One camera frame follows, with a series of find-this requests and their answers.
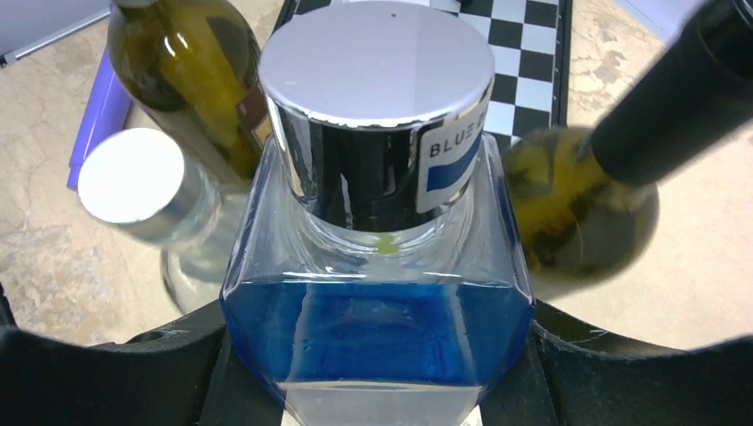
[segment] chessboard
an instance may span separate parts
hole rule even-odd
[[[296,15],[348,0],[286,0],[275,29]],[[427,0],[487,38],[495,83],[484,129],[500,149],[531,130],[565,124],[571,0]]]

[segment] glass bottle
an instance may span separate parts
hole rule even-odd
[[[538,130],[503,154],[538,297],[629,266],[656,183],[753,117],[750,0],[713,0],[595,129]]]
[[[494,76],[478,31],[397,2],[309,12],[262,52],[275,138],[220,302],[303,426],[458,426],[518,358],[534,298],[481,132]]]
[[[249,24],[226,0],[113,3],[107,48],[125,90],[212,178],[247,189],[268,129]]]
[[[217,300],[246,197],[216,187],[170,137],[106,139],[84,162],[78,195],[101,223],[162,248],[162,281],[183,313]]]

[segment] white label with blue stripe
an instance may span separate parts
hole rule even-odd
[[[449,201],[471,178],[488,103],[486,97],[469,114],[424,133],[418,162],[418,213]]]

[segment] floor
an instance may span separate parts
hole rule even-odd
[[[233,0],[264,41],[281,0]],[[101,22],[0,71],[0,282],[21,327],[123,342],[178,316],[157,253],[90,220],[67,159],[105,42]],[[593,124],[662,49],[610,0],[575,0],[571,124]],[[154,125],[132,114],[131,126]],[[661,186],[651,248],[625,274],[558,296],[608,330],[677,348],[753,333],[753,131]]]

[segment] purple edge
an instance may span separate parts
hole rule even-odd
[[[68,189],[77,190],[83,161],[103,140],[123,129],[130,107],[131,97],[115,77],[109,53],[105,49],[68,161]]]

